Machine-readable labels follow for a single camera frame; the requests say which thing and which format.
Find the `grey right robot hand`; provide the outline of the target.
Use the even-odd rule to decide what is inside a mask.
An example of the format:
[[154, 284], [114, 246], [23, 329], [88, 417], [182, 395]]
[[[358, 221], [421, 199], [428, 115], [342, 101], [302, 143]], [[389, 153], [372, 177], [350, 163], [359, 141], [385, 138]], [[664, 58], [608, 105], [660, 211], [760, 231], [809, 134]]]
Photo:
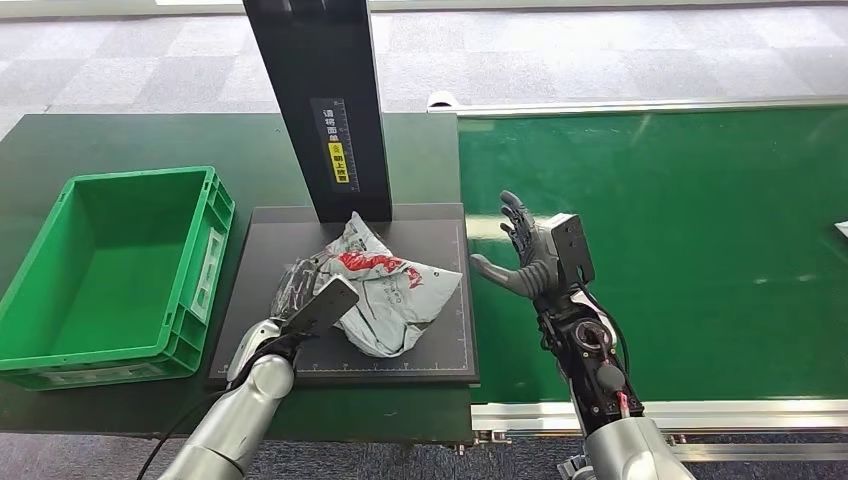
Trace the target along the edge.
[[535, 218], [514, 193], [500, 193], [501, 213], [510, 224], [501, 223], [518, 256], [519, 268], [512, 270], [492, 263], [482, 254], [472, 254], [470, 265], [485, 279], [516, 295], [534, 300], [559, 284], [557, 256], [552, 254]]

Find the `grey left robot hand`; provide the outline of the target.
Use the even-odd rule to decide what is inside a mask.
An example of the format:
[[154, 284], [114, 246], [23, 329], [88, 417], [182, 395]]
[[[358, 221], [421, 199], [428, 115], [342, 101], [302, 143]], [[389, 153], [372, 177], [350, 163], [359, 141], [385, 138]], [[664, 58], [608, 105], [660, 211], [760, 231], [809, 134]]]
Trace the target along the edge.
[[269, 307], [269, 318], [285, 327], [311, 301], [325, 281], [317, 257], [299, 258], [281, 277]]

